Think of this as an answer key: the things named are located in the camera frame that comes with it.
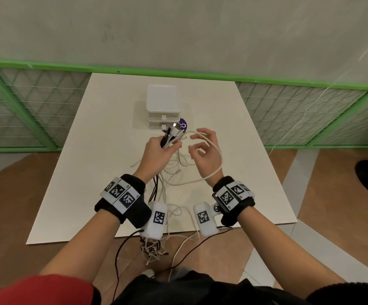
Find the concrete wall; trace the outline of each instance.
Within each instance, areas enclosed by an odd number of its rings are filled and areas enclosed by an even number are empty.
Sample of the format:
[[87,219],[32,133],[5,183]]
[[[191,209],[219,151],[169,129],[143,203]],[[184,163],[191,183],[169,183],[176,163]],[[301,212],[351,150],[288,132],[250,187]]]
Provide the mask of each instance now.
[[367,47],[368,0],[0,0],[0,59],[331,82]]

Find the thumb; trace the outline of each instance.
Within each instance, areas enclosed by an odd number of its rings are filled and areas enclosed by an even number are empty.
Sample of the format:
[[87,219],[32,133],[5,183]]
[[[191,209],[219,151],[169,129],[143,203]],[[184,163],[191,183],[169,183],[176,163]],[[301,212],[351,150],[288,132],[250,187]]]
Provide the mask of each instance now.
[[178,151],[179,148],[182,147],[182,145],[183,145],[182,142],[181,141],[178,141],[178,142],[172,144],[171,146],[169,146],[166,149],[166,151],[167,151],[168,154],[170,154],[170,156],[172,156],[175,152]]
[[198,160],[200,160],[202,158],[201,155],[199,155],[197,149],[194,146],[189,146],[188,147],[188,152],[191,155],[191,158],[195,161],[195,163],[197,163]]

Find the forearm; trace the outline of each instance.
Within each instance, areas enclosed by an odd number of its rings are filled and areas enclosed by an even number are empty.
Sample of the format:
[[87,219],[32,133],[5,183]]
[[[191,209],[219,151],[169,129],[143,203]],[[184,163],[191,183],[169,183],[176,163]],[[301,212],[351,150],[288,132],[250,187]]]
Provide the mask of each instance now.
[[344,282],[254,207],[243,210],[237,220],[285,291],[305,298],[321,287]]
[[40,275],[60,274],[93,282],[119,226],[117,217],[99,210]]

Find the hand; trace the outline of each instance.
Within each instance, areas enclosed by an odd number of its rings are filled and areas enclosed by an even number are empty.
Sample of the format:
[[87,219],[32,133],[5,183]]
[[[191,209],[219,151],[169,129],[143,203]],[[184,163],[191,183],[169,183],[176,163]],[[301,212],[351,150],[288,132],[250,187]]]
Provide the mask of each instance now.
[[159,174],[166,167],[171,156],[182,147],[182,143],[179,141],[162,149],[160,146],[162,138],[163,136],[150,138],[146,143],[139,168],[133,173],[135,177],[141,179],[145,184]]
[[[218,148],[217,134],[213,130],[208,128],[198,128],[198,132],[206,134],[207,138],[212,141],[214,145]],[[204,136],[201,134],[194,134],[190,136],[191,139],[203,139]],[[195,161],[197,165],[199,174],[201,177],[212,174],[221,165],[221,155],[214,146],[210,146],[206,142],[200,142],[188,147],[188,152],[191,154],[191,158]],[[206,179],[209,186],[214,187],[214,185],[223,178],[222,169],[220,169],[216,174]]]

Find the white table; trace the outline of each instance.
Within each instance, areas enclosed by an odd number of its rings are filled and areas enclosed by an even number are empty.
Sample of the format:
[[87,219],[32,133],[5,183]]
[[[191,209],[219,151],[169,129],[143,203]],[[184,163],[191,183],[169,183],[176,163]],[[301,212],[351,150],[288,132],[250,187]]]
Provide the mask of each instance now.
[[[149,129],[146,121],[149,84],[177,86],[188,130],[207,127],[217,132],[224,174],[255,192],[260,212],[275,224],[297,221],[234,82],[94,73],[27,244],[69,241],[95,214],[99,193],[110,180],[135,171],[130,165],[141,158],[148,139],[163,134]],[[197,142],[185,139],[183,153]],[[196,167],[190,166],[172,181],[198,178]],[[146,201],[151,189],[149,183]],[[194,204],[214,203],[211,194],[206,182],[167,187],[168,202],[188,207],[192,216]],[[172,216],[169,230],[194,230],[189,214]],[[126,221],[116,236],[133,231]]]

